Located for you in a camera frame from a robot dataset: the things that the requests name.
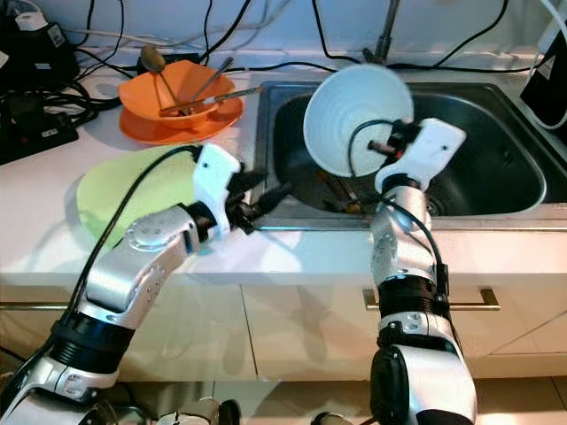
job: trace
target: cabinet handle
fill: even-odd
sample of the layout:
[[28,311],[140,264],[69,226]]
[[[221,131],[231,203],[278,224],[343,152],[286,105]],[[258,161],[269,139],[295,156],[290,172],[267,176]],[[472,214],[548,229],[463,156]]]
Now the cabinet handle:
[[0,312],[58,312],[67,309],[67,303],[0,302]]
[[[373,290],[362,290],[364,304],[367,310],[378,310],[378,302]],[[498,312],[501,307],[492,288],[481,288],[482,303],[451,303],[451,310],[455,312]]]

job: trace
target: chopsticks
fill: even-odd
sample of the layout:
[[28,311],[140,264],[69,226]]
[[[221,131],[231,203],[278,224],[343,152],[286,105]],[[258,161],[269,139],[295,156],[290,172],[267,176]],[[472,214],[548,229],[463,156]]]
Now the chopsticks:
[[199,99],[199,100],[195,100],[193,102],[186,102],[184,104],[177,104],[176,106],[170,106],[168,108],[164,108],[164,109],[159,110],[159,115],[164,116],[164,115],[170,114],[171,112],[180,111],[184,108],[194,108],[194,107],[200,106],[202,104],[214,104],[214,103],[217,103],[217,102],[222,102],[223,100],[232,99],[234,97],[249,96],[249,95],[253,95],[255,93],[260,93],[261,91],[262,91],[262,87],[254,87],[252,89],[233,91],[232,93],[228,93],[226,95],[220,95],[220,96],[215,96],[215,97],[207,97],[205,99]]

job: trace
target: kitchen counter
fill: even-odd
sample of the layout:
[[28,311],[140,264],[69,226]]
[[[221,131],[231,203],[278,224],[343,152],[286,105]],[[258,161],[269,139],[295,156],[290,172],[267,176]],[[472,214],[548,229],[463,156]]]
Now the kitchen counter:
[[[237,89],[264,81],[320,81],[325,72],[285,70],[233,73]],[[523,75],[428,71],[404,73],[408,82],[491,82],[518,102]],[[108,77],[88,81],[91,89],[112,91]],[[258,98],[247,97],[245,114],[233,127],[210,139],[253,163]],[[82,227],[75,191],[92,167],[129,151],[144,149],[118,128],[120,108],[103,112],[79,129],[80,139],[0,166],[0,283],[70,286],[80,273],[94,238]],[[567,147],[546,138],[567,159]],[[567,220],[567,207],[559,205]],[[567,274],[567,231],[435,231],[453,274]],[[189,259],[177,271],[207,282],[274,284],[370,282],[369,233],[233,232],[226,241]]]

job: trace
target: black device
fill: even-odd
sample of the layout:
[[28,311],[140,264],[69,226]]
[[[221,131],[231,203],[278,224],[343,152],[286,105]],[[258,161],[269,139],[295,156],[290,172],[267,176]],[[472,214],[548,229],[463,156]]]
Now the black device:
[[79,73],[73,46],[56,23],[20,31],[12,19],[0,30],[0,51],[8,56],[0,67],[0,94],[46,82],[65,84]]
[[[558,123],[567,111],[566,76],[567,44],[559,33],[520,95],[537,117],[549,126]],[[567,124],[558,128],[556,133],[567,143]]]
[[0,165],[77,140],[69,116],[47,113],[33,95],[8,97],[0,108]]
[[[173,64],[174,62],[179,62],[180,60],[189,60],[194,64],[198,64],[199,55],[198,53],[172,53],[169,55],[163,55],[163,58],[166,60],[166,64]],[[136,73],[140,75],[141,73],[147,73],[148,70],[144,68],[142,65],[142,58],[138,57],[138,61],[136,62]]]

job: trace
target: green plate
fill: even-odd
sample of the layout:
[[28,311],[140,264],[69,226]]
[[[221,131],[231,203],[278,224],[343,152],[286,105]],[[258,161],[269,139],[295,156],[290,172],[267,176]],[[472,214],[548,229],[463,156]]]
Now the green plate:
[[[111,159],[90,170],[77,189],[77,209],[83,226],[98,239],[136,177],[157,157],[174,147],[160,146]],[[193,199],[195,162],[188,152],[166,159],[138,186],[106,241],[115,245],[128,226],[148,213]]]

